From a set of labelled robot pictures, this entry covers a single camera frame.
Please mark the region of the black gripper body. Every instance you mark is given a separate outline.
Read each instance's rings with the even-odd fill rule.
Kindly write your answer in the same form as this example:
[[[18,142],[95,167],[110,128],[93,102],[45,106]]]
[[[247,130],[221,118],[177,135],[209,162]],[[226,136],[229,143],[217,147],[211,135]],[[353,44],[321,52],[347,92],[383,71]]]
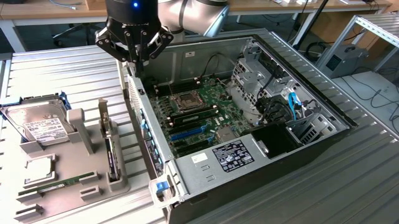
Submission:
[[[107,24],[161,30],[159,2],[157,0],[106,0]]]

